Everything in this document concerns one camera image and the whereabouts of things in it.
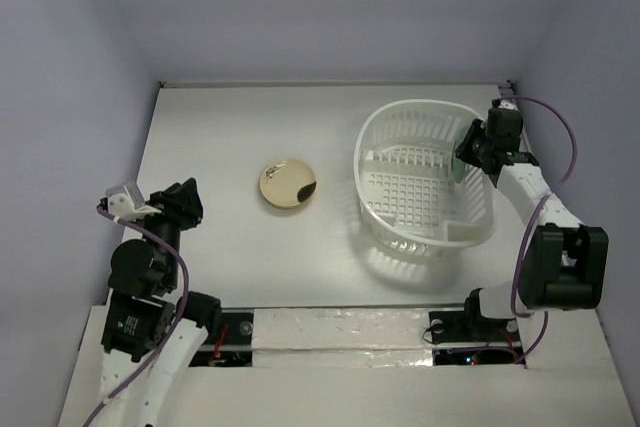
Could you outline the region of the pale green plate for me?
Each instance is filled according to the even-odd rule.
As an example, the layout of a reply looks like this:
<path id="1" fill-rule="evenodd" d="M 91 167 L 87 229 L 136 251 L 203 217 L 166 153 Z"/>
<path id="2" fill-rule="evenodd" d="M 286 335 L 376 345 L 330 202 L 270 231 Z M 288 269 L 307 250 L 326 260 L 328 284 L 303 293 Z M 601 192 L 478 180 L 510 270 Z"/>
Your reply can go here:
<path id="1" fill-rule="evenodd" d="M 456 133 L 453 141 L 452 154 L 450 158 L 450 173 L 456 184 L 461 184 L 468 173 L 474 168 L 473 164 L 461 160 L 458 156 L 458 150 L 463 146 L 467 135 L 472 131 L 472 129 L 473 123 L 462 126 Z"/>

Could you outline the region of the white plastic dish rack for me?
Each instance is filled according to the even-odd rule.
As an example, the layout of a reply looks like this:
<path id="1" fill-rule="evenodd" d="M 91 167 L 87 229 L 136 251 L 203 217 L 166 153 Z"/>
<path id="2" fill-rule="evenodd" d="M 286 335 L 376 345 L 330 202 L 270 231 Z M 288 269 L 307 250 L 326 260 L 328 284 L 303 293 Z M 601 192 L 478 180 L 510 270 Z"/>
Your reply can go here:
<path id="1" fill-rule="evenodd" d="M 478 246 L 495 232 L 494 187 L 481 169 L 454 168 L 454 143 L 479 114 L 433 99 L 389 103 L 363 124 L 353 172 L 361 219 L 386 247 L 410 255 Z"/>

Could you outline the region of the cream plate with black spot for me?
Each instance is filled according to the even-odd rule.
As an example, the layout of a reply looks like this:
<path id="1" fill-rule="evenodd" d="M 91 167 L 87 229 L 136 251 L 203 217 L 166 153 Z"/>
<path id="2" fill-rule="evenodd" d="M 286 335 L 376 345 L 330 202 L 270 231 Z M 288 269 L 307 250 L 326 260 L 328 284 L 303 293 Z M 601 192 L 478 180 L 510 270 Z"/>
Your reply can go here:
<path id="1" fill-rule="evenodd" d="M 259 177 L 258 186 L 269 205 L 293 210 L 311 201 L 317 189 L 317 178 L 306 162 L 286 158 L 268 165 Z"/>

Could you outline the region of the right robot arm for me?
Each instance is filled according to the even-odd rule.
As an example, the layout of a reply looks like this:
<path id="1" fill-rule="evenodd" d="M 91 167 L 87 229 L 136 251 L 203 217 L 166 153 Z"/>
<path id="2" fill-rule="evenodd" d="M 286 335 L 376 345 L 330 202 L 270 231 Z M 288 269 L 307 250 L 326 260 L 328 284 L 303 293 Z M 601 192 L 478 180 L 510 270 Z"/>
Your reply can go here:
<path id="1" fill-rule="evenodd" d="M 523 131 L 511 99 L 496 99 L 486 118 L 473 121 L 454 143 L 454 180 L 461 182 L 471 168 L 480 170 L 525 225 L 512 281 L 477 288 L 465 300 L 460 326 L 473 339 L 537 311 L 592 310 L 602 297 L 609 237 L 563 204 L 536 157 L 521 150 Z"/>

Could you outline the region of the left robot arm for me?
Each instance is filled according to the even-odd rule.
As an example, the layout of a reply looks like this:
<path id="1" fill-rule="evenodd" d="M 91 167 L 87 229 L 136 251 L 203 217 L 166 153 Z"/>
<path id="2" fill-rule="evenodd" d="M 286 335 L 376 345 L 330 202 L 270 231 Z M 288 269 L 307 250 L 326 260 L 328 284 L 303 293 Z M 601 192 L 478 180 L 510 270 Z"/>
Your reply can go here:
<path id="1" fill-rule="evenodd" d="M 190 290 L 181 235 L 203 220 L 197 182 L 143 196 L 108 189 L 97 212 L 137 232 L 110 259 L 99 403 L 87 426 L 162 426 L 197 350 L 222 328 L 218 298 Z"/>

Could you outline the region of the foil covered front panel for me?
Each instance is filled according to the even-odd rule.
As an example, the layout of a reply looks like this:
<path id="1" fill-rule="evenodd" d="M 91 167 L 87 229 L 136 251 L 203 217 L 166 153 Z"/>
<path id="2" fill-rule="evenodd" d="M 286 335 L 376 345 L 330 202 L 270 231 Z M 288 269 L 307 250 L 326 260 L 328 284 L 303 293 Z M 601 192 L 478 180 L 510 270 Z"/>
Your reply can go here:
<path id="1" fill-rule="evenodd" d="M 423 308 L 281 308 L 254 313 L 258 368 L 431 367 Z"/>

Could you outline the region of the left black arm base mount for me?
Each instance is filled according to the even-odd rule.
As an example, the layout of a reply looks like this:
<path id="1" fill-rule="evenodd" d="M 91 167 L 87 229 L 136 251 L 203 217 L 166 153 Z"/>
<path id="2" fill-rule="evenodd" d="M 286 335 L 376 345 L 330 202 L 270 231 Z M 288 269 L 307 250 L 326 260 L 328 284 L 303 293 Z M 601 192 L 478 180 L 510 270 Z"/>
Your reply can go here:
<path id="1" fill-rule="evenodd" d="M 205 344 L 212 344 L 218 340 L 223 327 L 221 301 L 208 294 L 189 291 L 182 318 L 195 322 L 198 328 L 204 328 L 207 332 Z"/>

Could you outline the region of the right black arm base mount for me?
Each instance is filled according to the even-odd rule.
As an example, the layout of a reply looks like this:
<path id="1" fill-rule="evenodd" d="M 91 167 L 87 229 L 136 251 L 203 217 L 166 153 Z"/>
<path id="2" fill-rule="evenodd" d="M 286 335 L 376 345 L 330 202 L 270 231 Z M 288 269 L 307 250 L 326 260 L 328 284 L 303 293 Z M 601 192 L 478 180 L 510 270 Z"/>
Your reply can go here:
<path id="1" fill-rule="evenodd" d="M 437 310 L 429 313 L 429 325 L 423 339 L 432 345 L 490 344 L 505 340 L 503 333 L 518 331 L 514 318 L 484 317 L 480 311 L 480 289 L 473 290 L 461 310 Z"/>

